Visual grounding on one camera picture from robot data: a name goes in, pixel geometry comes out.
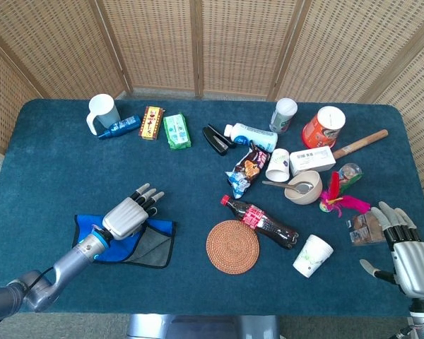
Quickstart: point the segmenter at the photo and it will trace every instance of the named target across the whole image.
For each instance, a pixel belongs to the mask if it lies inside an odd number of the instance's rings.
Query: beige bowl
[[[306,194],[300,194],[293,189],[284,189],[284,196],[298,205],[307,205],[308,203],[314,203],[322,192],[322,180],[320,179],[319,173],[316,171],[302,172],[292,180],[288,182],[289,185],[294,185],[298,182],[310,182],[314,185],[311,191]]]

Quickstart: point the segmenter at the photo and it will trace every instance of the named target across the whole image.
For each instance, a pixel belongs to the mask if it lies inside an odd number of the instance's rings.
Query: woven screen
[[[0,56],[0,152],[8,147],[19,111],[37,93]]]
[[[189,0],[102,0],[134,87],[194,89]]]
[[[203,1],[204,91],[267,95],[295,1]]]
[[[0,0],[0,36],[50,97],[124,90],[87,1]]]
[[[357,102],[424,22],[424,1],[313,1],[278,97]]]
[[[421,181],[424,181],[424,49],[380,95],[377,103],[402,114]]]

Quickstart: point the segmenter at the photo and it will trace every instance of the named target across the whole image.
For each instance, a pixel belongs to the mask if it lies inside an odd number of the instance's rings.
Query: orange can
[[[338,107],[324,106],[303,128],[303,143],[308,148],[333,147],[345,123],[346,116]]]

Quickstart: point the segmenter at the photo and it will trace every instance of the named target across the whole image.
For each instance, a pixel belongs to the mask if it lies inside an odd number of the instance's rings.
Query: white box
[[[295,176],[308,170],[327,171],[336,164],[336,161],[330,147],[324,146],[291,153],[289,164],[290,171]]]

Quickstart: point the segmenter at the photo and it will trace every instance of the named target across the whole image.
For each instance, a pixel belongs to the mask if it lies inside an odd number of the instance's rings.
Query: rattan placemat
[[[246,224],[228,220],[217,224],[207,236],[206,250],[211,263],[224,273],[241,274],[256,263],[259,241]]]

